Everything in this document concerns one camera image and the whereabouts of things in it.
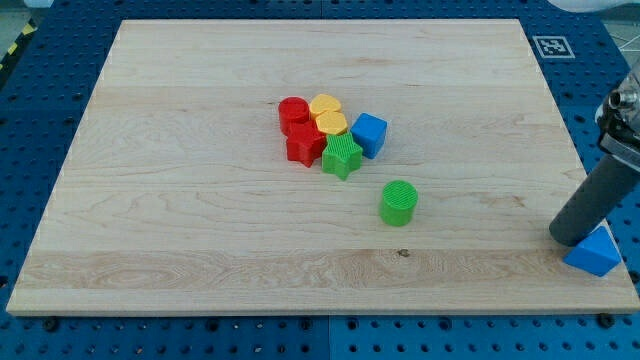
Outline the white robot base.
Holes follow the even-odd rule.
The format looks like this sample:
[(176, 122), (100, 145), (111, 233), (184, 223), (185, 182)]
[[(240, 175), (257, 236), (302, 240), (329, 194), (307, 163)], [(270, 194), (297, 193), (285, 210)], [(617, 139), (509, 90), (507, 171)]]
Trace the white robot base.
[(638, 4), (639, 0), (548, 0), (548, 2), (564, 11), (586, 13), (609, 10), (628, 4)]

